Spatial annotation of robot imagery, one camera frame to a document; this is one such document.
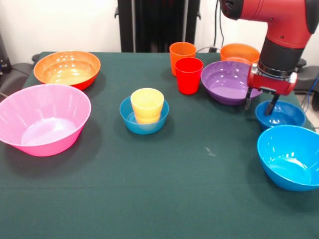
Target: red robot arm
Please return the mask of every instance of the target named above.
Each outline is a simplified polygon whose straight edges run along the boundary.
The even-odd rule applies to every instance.
[[[268,23],[260,60],[248,76],[245,109],[253,88],[274,94],[265,114],[271,114],[279,95],[295,87],[295,68],[319,23],[318,0],[220,0],[224,15]]]

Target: cup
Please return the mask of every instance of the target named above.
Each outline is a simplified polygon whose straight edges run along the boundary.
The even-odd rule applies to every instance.
[[[185,95],[192,95],[198,91],[200,76],[204,63],[195,57],[184,57],[176,61],[178,90]]]
[[[220,59],[222,61],[239,61],[243,63],[258,63],[260,52],[249,45],[241,43],[232,43],[224,46],[220,50]]]
[[[175,42],[169,47],[171,72],[176,76],[175,63],[183,57],[195,57],[196,47],[189,42]]]
[[[160,119],[164,95],[153,88],[142,88],[132,93],[131,103],[137,123],[155,123]]]

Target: white wall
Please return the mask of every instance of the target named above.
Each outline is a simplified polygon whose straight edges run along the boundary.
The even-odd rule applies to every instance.
[[[117,0],[0,0],[0,31],[12,64],[42,51],[120,52]]]
[[[197,20],[195,37],[198,49],[213,42],[215,3],[201,0],[202,20]],[[41,51],[120,52],[116,6],[117,0],[0,0],[0,31],[12,64],[31,62],[32,55]],[[222,27],[224,44],[241,42],[261,50],[267,32],[265,23],[234,21],[222,15]],[[303,55],[308,64],[319,64],[318,42],[319,29]]]
[[[195,45],[198,49],[210,46],[214,41],[214,15],[216,0],[201,0],[200,13],[201,20],[197,19]],[[225,44],[239,42],[251,45],[261,51],[266,33],[267,24],[264,22],[231,20],[222,14],[222,28],[225,36]],[[221,35],[218,26],[217,47],[221,47]],[[319,28],[310,38],[302,57],[308,65],[319,65]]]

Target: green tablecloth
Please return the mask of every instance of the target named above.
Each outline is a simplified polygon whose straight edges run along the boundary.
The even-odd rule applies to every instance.
[[[203,86],[180,94],[168,54],[96,55],[101,72],[84,91],[92,114],[70,149],[36,158],[0,144],[0,238],[319,238],[319,191],[281,190],[259,162],[254,109],[270,95],[244,112]],[[219,59],[198,56],[205,65]],[[34,84],[31,76],[26,86]],[[146,136],[119,115],[143,87],[170,106],[164,128]],[[298,104],[293,94],[281,99]]]

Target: blue bowl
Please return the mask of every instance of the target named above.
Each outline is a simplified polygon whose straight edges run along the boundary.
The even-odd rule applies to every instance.
[[[319,188],[319,134],[293,125],[264,131],[257,149],[268,177],[288,191]]]
[[[131,97],[127,97],[122,101],[120,105],[120,114],[124,120],[126,127],[137,134],[151,134],[159,131],[163,128],[167,115],[169,112],[169,106],[166,100],[164,100],[163,109],[160,114],[160,119],[156,123],[138,124],[135,119],[134,111],[132,108]]]
[[[260,103],[255,110],[257,120],[262,130],[279,125],[305,125],[306,115],[299,107],[288,102],[277,101],[272,114],[266,116],[265,112],[268,103],[270,103],[270,101]]]

